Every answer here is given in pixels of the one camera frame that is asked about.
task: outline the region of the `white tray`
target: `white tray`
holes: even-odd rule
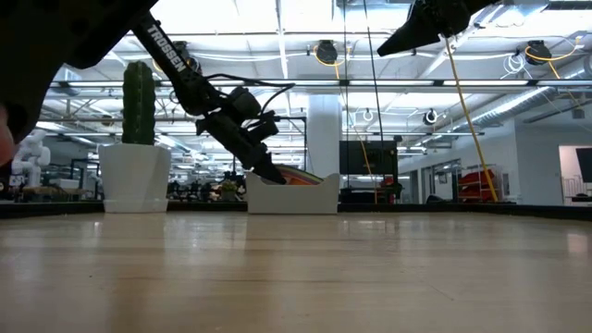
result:
[[[249,214],[334,215],[339,200],[339,177],[333,174],[316,186],[267,185],[247,174]]]

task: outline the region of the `artificial cactus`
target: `artificial cactus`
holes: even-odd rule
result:
[[[123,79],[123,143],[154,144],[155,84],[141,61],[128,65]]]

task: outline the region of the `wooden floor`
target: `wooden floor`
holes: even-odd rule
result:
[[[592,223],[405,214],[0,222],[0,332],[592,332]]]

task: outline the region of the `white column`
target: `white column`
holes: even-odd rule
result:
[[[318,177],[339,173],[340,120],[338,95],[309,96],[307,170]]]

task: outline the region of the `white robot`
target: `white robot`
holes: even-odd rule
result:
[[[51,161],[49,148],[43,146],[46,134],[44,130],[36,129],[20,143],[12,162],[10,186],[22,185],[25,182],[25,174],[29,175],[28,187],[41,185],[41,167],[49,166]]]

